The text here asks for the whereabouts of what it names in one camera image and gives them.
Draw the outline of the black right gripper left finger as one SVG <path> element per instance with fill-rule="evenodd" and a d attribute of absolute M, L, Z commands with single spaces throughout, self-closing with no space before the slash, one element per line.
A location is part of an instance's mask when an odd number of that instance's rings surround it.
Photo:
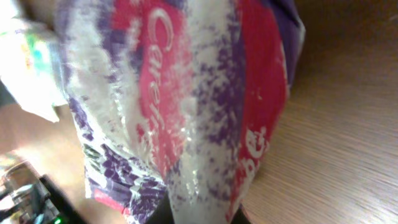
<path fill-rule="evenodd" d="M 165 194 L 146 224 L 174 224 L 169 196 Z"/>

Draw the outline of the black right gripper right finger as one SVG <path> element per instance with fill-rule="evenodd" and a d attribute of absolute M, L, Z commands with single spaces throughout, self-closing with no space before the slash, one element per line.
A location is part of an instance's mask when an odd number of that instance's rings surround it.
<path fill-rule="evenodd" d="M 231 224 L 251 224 L 242 204 L 239 206 L 238 210 L 236 211 L 231 221 Z"/>

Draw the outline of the red purple floral pack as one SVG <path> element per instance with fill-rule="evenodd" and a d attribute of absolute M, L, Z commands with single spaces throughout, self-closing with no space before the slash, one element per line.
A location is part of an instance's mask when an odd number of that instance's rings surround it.
<path fill-rule="evenodd" d="M 305 36 L 293 1 L 56 5 L 85 193 L 145 223 L 230 223 L 269 148 Z"/>

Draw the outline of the teal tissue packet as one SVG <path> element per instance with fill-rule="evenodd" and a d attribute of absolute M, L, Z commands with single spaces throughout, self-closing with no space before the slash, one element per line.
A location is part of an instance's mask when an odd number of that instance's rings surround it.
<path fill-rule="evenodd" d="M 55 108 L 67 104 L 61 84 L 58 39 L 28 19 L 17 1 L 1 1 L 1 82 L 26 112 L 60 121 Z"/>

